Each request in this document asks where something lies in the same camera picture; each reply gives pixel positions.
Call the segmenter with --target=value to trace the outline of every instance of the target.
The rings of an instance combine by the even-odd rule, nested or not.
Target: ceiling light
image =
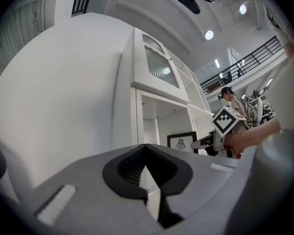
[[[217,66],[218,68],[220,68],[220,64],[219,64],[219,62],[218,62],[217,59],[215,60],[215,63],[216,63],[216,66]]]
[[[241,13],[241,14],[245,14],[245,13],[246,13],[246,10],[247,10],[246,6],[245,6],[244,4],[242,4],[242,5],[240,6],[240,13]]]
[[[208,30],[206,33],[205,33],[205,38],[207,40],[210,40],[214,37],[214,32],[212,30]]]
[[[267,83],[266,87],[269,86],[269,84],[273,81],[273,78],[269,80],[269,82]]]
[[[162,71],[162,73],[164,75],[169,74],[170,72],[171,72],[170,68],[164,68],[163,71]]]

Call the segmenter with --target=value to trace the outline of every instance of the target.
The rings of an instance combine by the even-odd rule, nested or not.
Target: picture frame
[[[198,149],[191,148],[192,142],[195,141],[197,141],[196,131],[167,136],[168,147],[186,152],[193,150],[194,153],[198,154]]]

